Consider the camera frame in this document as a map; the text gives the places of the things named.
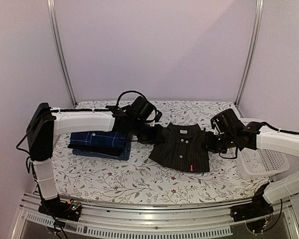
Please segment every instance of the black shirt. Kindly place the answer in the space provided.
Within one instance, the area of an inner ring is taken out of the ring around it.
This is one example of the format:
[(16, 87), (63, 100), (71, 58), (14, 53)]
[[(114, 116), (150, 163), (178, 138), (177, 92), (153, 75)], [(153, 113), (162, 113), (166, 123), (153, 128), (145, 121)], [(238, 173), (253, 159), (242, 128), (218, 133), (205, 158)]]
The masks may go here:
[(209, 172), (207, 133), (198, 124), (163, 128), (165, 143), (154, 146), (149, 158), (160, 165), (183, 172)]

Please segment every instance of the stack of folded clothes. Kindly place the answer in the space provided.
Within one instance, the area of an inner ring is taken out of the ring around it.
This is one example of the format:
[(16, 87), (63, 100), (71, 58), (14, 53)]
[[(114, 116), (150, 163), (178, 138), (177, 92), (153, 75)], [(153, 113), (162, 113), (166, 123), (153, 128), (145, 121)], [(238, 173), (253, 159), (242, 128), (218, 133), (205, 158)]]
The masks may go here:
[(131, 134), (120, 132), (89, 131), (71, 133), (72, 153), (79, 156), (127, 161), (131, 152)]

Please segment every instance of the white wall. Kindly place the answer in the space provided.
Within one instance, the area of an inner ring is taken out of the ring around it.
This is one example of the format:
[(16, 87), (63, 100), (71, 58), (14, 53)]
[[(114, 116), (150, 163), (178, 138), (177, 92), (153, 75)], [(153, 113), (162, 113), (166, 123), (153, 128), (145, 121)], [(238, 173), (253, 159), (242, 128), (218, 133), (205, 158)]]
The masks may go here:
[(69, 107), (46, 1), (0, 0), (0, 239), (33, 180), (15, 145), (37, 105)]
[[(241, 110), (246, 117), (299, 131), (299, 0), (265, 1)], [(288, 173), (299, 169), (299, 159), (289, 161)], [(292, 203), (299, 220), (299, 195)]]
[(152, 100), (234, 100), (256, 0), (56, 0), (55, 6), (78, 101), (113, 100), (131, 89)]

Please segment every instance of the blue plaid shirt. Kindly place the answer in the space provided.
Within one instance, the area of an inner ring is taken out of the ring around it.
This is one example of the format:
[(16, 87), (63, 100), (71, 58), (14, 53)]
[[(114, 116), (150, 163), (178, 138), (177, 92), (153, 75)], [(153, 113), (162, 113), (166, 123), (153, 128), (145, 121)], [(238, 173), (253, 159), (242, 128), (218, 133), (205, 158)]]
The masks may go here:
[(126, 135), (120, 132), (89, 131), (71, 133), (70, 144), (99, 146), (107, 148), (123, 148)]
[(107, 159), (117, 159), (121, 161), (127, 161), (130, 158), (130, 153), (131, 153), (131, 140), (133, 139), (133, 135), (129, 134), (127, 136), (127, 142), (125, 144), (125, 147), (123, 149), (123, 152), (119, 157), (113, 157), (101, 153), (95, 153), (95, 152), (88, 152), (88, 151), (83, 151), (79, 149), (74, 149), (72, 150), (72, 153), (77, 156), (86, 156), (86, 157), (97, 157), (97, 158), (107, 158)]

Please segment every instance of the floral pattern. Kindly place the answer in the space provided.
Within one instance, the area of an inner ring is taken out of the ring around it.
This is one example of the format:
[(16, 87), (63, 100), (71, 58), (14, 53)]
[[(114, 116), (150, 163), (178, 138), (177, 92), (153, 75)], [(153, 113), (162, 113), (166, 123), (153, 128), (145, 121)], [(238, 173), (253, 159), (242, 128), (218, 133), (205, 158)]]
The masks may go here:
[[(160, 124), (198, 123), (211, 130), (210, 119), (233, 108), (229, 102), (153, 101), (163, 116)], [(77, 108), (102, 108), (114, 101), (81, 102)], [(61, 135), (53, 153), (53, 170), (61, 195), (129, 204), (192, 204), (250, 198), (268, 177), (243, 179), (236, 160), (209, 154), (210, 172), (184, 173), (165, 168), (148, 158), (152, 146), (132, 143), (128, 161), (75, 156), (67, 148), (69, 134)], [(227, 157), (234, 156), (229, 151)]]

